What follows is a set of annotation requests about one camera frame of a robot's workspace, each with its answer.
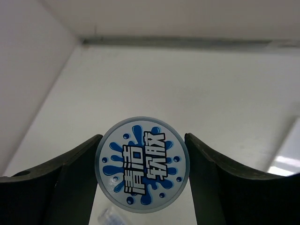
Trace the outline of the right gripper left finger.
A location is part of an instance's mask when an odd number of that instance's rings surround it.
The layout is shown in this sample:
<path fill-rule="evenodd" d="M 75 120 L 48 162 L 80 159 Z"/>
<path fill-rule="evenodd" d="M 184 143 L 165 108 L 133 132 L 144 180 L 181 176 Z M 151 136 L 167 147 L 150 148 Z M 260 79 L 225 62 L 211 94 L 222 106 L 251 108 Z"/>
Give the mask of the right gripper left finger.
<path fill-rule="evenodd" d="M 102 135 L 40 165 L 0 179 L 2 225 L 87 225 L 98 185 Z"/>

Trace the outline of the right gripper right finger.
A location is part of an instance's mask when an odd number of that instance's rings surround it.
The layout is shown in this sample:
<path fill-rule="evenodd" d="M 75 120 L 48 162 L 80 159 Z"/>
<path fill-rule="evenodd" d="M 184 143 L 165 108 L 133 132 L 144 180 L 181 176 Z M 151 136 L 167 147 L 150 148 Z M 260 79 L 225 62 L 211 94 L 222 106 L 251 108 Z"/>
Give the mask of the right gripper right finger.
<path fill-rule="evenodd" d="M 199 225 L 297 225 L 300 176 L 243 165 L 185 134 L 189 181 Z"/>

